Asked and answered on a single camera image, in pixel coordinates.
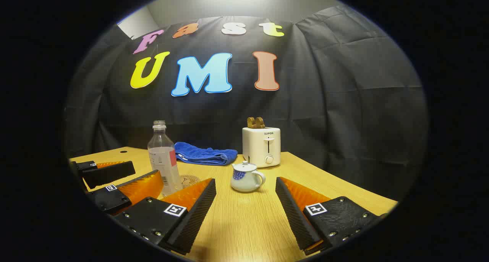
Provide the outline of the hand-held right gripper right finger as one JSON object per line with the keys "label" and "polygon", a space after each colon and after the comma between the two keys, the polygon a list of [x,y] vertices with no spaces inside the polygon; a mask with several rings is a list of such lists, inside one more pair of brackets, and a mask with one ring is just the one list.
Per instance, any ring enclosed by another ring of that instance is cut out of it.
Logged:
{"label": "hand-held right gripper right finger", "polygon": [[376,215],[346,196],[326,197],[284,177],[276,179],[275,191],[306,255],[350,241],[387,215]]}

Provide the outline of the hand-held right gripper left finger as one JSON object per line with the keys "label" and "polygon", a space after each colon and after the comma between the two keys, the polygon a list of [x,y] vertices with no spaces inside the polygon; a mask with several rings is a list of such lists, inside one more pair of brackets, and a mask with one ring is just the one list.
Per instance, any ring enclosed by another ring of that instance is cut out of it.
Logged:
{"label": "hand-held right gripper left finger", "polygon": [[215,179],[208,178],[162,199],[143,198],[114,219],[145,241],[186,255],[216,193]]}

